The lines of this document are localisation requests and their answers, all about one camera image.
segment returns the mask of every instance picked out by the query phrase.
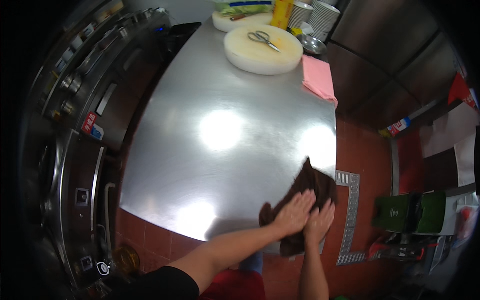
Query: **hand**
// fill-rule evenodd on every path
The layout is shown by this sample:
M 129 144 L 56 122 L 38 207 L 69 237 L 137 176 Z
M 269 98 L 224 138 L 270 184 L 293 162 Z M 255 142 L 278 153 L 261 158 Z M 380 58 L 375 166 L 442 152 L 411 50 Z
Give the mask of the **hand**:
M 273 221 L 273 225 L 279 228 L 282 237 L 301 231 L 309 218 L 309 211 L 315 203 L 316 197 L 313 190 L 305 190 L 296 193 Z
M 324 238 L 328 229 L 333 223 L 335 216 L 335 204 L 330 199 L 325 202 L 322 210 L 319 212 L 318 207 L 310 213 L 307 225 L 303 230 L 305 237 L 305 246 L 307 244 L 317 247 Z

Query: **trash can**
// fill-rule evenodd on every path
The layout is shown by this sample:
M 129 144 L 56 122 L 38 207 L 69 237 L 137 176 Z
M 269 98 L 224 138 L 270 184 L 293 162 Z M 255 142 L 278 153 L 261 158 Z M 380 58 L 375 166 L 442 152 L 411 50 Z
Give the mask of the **trash can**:
M 439 233 L 445 215 L 445 193 L 378 197 L 372 226 L 400 233 Z

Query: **pink napkin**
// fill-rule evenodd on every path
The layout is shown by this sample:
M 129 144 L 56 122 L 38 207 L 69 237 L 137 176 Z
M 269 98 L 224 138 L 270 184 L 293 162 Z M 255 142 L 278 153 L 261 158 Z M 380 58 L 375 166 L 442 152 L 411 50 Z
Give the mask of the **pink napkin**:
M 320 98 L 332 101 L 335 109 L 338 101 L 333 91 L 330 64 L 308 55 L 303 55 L 303 85 L 316 93 Z

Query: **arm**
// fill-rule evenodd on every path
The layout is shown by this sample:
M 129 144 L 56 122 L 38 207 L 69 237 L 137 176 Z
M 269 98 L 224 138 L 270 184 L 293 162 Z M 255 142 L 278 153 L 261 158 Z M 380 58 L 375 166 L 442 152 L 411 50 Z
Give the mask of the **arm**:
M 313 190 L 297 193 L 282 208 L 272 224 L 217 236 L 169 266 L 187 273 L 202 293 L 218 272 L 242 261 L 271 242 L 302 230 L 314 201 Z
M 319 212 L 315 208 L 303 230 L 305 257 L 300 274 L 299 295 L 301 300 L 328 300 L 328 285 L 318 253 L 318 245 L 332 225 L 335 204 L 328 200 Z

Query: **white cutting board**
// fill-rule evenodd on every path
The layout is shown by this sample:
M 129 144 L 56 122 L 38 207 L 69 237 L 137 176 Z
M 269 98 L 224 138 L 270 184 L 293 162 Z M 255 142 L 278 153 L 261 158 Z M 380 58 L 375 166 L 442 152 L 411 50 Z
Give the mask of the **white cutting board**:
M 265 43 L 254 42 L 249 32 L 263 31 L 269 34 L 280 52 Z M 270 25 L 247 25 L 227 33 L 223 40 L 225 55 L 236 67 L 256 74 L 275 75 L 293 70 L 301 60 L 303 47 L 287 31 Z
M 264 12 L 254 14 L 243 19 L 239 19 L 236 21 L 231 21 L 230 16 L 222 16 L 219 12 L 213 12 L 212 20 L 213 26 L 216 29 L 229 32 L 235 28 L 246 26 L 246 25 L 253 25 L 253 24 L 265 24 L 268 25 L 272 21 L 272 13 L 271 12 Z

